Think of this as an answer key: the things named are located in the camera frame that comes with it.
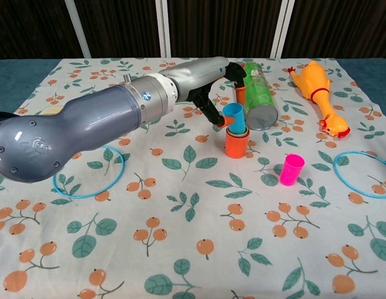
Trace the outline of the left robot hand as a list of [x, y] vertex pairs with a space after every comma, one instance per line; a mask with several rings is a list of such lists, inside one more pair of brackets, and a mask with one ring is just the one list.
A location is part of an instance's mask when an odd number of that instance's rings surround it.
[[173, 82], [176, 102], [192, 102], [215, 126], [224, 128], [235, 123], [234, 116], [222, 116], [209, 98], [212, 85], [224, 77], [236, 88], [245, 88], [243, 67], [225, 57], [202, 58], [184, 62], [159, 72]]

